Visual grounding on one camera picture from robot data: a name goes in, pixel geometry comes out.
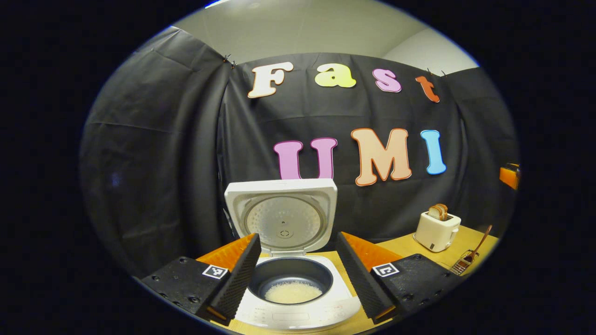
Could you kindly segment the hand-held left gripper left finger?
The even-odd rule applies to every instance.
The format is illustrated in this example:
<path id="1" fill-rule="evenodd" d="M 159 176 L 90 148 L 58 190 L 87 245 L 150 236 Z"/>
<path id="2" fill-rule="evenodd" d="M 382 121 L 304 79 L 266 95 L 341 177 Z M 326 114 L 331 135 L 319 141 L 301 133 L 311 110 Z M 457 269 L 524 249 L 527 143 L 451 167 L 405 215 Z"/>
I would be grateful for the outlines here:
<path id="1" fill-rule="evenodd" d="M 197 259 L 179 256 L 140 282 L 190 314 L 228 326 L 260 253 L 260 236 L 252 233 Z"/>

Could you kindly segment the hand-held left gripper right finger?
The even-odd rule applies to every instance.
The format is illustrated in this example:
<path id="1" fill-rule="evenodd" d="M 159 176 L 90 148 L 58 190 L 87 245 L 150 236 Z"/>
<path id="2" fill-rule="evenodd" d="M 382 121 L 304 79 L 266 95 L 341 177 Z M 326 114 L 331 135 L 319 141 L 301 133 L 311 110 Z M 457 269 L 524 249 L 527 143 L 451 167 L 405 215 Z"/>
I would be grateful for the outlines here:
<path id="1" fill-rule="evenodd" d="M 419 253 L 403 257 L 352 234 L 335 246 L 368 318 L 402 320 L 444 297 L 461 277 Z"/>

